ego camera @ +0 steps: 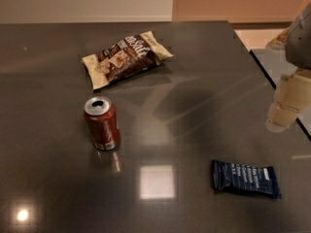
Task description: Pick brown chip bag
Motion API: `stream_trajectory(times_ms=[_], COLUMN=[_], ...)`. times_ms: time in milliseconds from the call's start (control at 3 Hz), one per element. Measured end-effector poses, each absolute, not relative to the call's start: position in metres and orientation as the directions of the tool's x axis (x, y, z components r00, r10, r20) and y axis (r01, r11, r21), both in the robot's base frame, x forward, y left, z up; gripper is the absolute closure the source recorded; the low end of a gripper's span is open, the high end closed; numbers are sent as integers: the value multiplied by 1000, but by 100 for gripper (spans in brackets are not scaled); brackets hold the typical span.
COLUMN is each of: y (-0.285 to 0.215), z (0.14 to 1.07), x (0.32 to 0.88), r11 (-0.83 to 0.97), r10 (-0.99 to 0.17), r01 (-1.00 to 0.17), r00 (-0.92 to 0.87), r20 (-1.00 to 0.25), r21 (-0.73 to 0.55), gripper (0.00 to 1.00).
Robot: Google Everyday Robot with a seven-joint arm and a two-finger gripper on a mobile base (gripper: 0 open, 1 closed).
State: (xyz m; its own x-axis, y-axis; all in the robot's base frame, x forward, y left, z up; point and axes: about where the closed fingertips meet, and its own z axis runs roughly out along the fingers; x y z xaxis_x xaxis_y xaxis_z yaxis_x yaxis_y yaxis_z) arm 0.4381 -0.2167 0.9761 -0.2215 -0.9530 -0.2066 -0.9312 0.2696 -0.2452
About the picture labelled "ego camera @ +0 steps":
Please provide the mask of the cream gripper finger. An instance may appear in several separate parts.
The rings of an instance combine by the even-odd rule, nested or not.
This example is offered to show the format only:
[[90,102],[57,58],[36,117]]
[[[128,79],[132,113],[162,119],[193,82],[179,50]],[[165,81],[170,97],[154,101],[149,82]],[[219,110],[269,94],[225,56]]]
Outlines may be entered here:
[[311,70],[296,69],[290,76],[282,75],[277,83],[265,126],[270,132],[283,132],[310,105]]

